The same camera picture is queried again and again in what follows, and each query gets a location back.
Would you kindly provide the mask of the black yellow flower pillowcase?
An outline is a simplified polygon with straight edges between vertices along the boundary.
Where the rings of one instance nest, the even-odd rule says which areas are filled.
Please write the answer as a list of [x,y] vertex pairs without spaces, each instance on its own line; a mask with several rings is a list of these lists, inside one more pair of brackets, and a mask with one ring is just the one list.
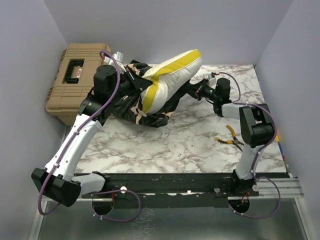
[[159,128],[168,124],[182,97],[183,86],[200,70],[202,58],[171,59],[150,66],[131,61],[127,66],[151,85],[140,94],[127,93],[119,100],[112,114],[137,125]]

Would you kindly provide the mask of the white pillow yellow edge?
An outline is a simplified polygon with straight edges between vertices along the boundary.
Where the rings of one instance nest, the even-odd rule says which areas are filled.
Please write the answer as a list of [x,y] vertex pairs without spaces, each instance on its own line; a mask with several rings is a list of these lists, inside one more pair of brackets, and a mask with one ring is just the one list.
[[147,115],[158,112],[201,66],[202,54],[193,49],[148,69],[141,76],[151,81],[151,85],[141,93],[142,111]]

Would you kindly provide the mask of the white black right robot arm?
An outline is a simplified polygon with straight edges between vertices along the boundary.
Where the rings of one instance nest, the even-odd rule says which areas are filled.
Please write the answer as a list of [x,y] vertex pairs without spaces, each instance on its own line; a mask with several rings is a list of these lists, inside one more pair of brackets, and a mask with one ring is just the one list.
[[247,191],[248,183],[256,180],[255,171],[261,153],[276,138],[277,130],[266,104],[232,102],[230,92],[230,81],[219,78],[214,88],[209,86],[208,79],[203,79],[195,85],[194,94],[197,100],[208,100],[216,115],[239,120],[244,145],[229,189],[240,196]]

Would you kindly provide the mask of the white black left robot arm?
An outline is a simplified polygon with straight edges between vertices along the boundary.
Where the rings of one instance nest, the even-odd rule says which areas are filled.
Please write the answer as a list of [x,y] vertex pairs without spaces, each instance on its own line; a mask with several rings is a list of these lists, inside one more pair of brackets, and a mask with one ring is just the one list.
[[93,76],[93,87],[82,101],[69,134],[57,153],[44,168],[35,168],[31,178],[39,191],[38,210],[42,210],[42,197],[60,205],[72,206],[78,197],[89,193],[106,197],[111,190],[108,177],[93,172],[75,177],[81,156],[92,138],[102,129],[114,106],[124,96],[140,94],[151,81],[136,75],[129,67],[124,72],[118,65],[101,65]]

